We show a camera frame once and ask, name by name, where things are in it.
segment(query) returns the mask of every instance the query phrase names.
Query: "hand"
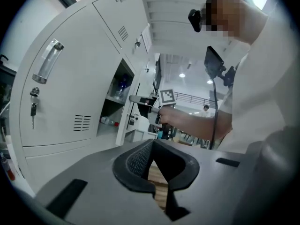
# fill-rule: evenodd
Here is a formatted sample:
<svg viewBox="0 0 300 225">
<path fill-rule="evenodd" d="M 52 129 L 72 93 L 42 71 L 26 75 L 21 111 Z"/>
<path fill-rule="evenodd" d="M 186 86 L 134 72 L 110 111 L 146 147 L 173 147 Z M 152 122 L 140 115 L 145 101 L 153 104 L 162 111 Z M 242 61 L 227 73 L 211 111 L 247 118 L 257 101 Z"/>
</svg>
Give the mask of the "hand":
<svg viewBox="0 0 300 225">
<path fill-rule="evenodd" d="M 161 124 L 166 124 L 169 123 L 169 118 L 171 116 L 171 113 L 174 109 L 170 106 L 163 106 L 160 110 L 159 110 L 159 114 L 160 114 L 160 123 Z"/>
</svg>

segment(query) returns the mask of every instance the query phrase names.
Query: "black camera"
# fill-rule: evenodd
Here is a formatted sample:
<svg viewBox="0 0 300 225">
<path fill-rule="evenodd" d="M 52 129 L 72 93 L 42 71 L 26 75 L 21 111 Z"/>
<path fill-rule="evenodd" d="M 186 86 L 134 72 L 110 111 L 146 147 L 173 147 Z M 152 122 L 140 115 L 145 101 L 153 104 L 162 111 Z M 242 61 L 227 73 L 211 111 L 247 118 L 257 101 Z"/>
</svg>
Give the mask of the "black camera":
<svg viewBox="0 0 300 225">
<path fill-rule="evenodd" d="M 202 28 L 202 15 L 199 10 L 192 9 L 188 14 L 188 19 L 192 24 L 195 32 L 200 32 Z"/>
</svg>

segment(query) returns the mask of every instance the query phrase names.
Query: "distant person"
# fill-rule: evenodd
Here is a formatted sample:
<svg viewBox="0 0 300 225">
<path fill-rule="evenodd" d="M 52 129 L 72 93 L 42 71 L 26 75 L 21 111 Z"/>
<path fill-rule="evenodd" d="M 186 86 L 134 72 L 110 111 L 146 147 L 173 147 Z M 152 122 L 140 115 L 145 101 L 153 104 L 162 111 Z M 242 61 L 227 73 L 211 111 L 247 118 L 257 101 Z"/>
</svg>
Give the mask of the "distant person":
<svg viewBox="0 0 300 225">
<path fill-rule="evenodd" d="M 203 110 L 200 111 L 200 114 L 199 114 L 200 117 L 203 117 L 203 118 L 210 117 L 210 112 L 208 111 L 209 108 L 210 108 L 210 106 L 204 105 Z"/>
</svg>

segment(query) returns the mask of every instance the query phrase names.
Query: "open cabinet shelf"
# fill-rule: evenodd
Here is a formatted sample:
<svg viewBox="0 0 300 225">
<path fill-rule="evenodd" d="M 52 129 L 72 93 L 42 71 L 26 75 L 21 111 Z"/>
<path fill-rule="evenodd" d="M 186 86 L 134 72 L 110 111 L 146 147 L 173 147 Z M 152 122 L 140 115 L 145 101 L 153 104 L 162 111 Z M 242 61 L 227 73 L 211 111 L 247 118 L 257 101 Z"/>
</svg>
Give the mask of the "open cabinet shelf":
<svg viewBox="0 0 300 225">
<path fill-rule="evenodd" d="M 123 101 L 121 101 L 121 100 L 118 100 L 118 99 L 116 99 L 116 98 L 114 98 L 114 97 L 111 97 L 111 96 L 109 96 L 109 95 L 106 95 L 106 99 L 107 99 L 107 100 L 110 100 L 110 101 L 112 101 L 112 102 L 118 103 L 118 104 L 120 104 L 120 105 L 122 105 L 122 106 L 124 106 L 124 104 L 125 104 L 125 102 L 123 102 Z"/>
<path fill-rule="evenodd" d="M 120 100 L 116 96 L 116 90 L 118 88 L 119 81 L 123 78 L 123 75 L 126 74 L 128 77 L 128 86 L 124 90 L 123 99 Z M 134 74 L 130 70 L 129 66 L 124 60 L 122 60 L 116 69 L 115 75 L 113 76 L 111 86 L 107 92 L 103 108 L 101 111 L 101 117 L 108 117 L 114 122 L 120 123 L 121 118 L 127 115 L 123 112 L 125 101 L 128 97 L 128 91 L 130 89 L 131 82 L 133 80 Z M 99 123 L 97 129 L 96 141 L 98 144 L 103 144 L 103 146 L 116 146 L 116 138 L 119 129 L 124 129 L 124 127 L 110 126 L 103 123 Z"/>
</svg>

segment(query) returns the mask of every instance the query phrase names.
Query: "ventilation slot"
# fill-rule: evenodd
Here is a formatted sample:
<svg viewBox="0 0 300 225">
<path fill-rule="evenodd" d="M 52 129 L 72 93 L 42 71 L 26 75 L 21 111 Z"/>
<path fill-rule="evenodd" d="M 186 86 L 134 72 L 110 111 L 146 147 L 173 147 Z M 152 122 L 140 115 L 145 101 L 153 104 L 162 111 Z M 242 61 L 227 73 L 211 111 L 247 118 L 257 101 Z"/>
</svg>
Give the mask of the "ventilation slot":
<svg viewBox="0 0 300 225">
<path fill-rule="evenodd" d="M 75 115 L 73 131 L 88 131 L 90 129 L 90 116 Z"/>
<path fill-rule="evenodd" d="M 121 36 L 123 42 L 125 42 L 125 40 L 128 38 L 128 33 L 124 26 L 119 30 L 119 35 Z"/>
</svg>

